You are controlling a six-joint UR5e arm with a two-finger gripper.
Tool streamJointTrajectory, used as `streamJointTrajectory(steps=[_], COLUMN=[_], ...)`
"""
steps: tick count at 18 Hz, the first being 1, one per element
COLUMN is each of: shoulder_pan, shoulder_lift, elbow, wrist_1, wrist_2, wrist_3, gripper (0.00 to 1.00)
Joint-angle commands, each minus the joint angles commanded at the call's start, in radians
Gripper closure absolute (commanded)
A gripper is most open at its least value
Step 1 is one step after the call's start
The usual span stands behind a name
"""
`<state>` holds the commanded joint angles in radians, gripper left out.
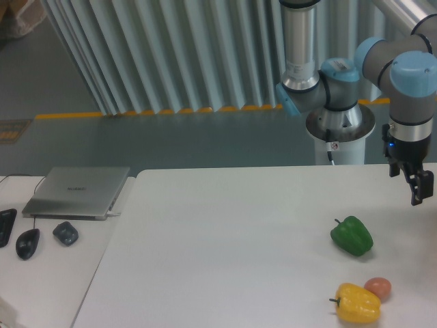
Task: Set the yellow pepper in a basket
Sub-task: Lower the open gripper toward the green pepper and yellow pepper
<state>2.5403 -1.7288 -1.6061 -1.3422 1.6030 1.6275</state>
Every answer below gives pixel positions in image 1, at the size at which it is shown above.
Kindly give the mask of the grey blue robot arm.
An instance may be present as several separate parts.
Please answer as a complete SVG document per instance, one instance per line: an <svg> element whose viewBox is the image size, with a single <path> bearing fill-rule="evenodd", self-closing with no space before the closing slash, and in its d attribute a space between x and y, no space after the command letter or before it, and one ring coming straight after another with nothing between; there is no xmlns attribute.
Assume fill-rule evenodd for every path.
<svg viewBox="0 0 437 328"><path fill-rule="evenodd" d="M389 42L368 38L353 60L315 64L317 1L282 1L285 72L277 96L291 115L307 113L309 134L322 143L320 162L353 163L352 144L372 132L375 119L358 104L358 82L365 78L390 100L382 127L383 153L390 176L404 175L412 205L434 192L434 175L423 167L436 110L436 10L426 1L377 1L376 7L406 35ZM338 146L347 148L342 159Z"/></svg>

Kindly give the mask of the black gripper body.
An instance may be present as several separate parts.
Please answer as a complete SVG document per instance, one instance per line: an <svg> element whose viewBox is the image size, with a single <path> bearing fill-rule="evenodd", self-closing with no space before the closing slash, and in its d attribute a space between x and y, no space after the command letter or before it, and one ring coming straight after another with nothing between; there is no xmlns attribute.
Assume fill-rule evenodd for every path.
<svg viewBox="0 0 437 328"><path fill-rule="evenodd" d="M404 171L404 167L423 169L423 160L429 151L431 135L419 141L403 141L395 138L393 133L389 124L382 126L383 154L388 163L397 163L400 171Z"/></svg>

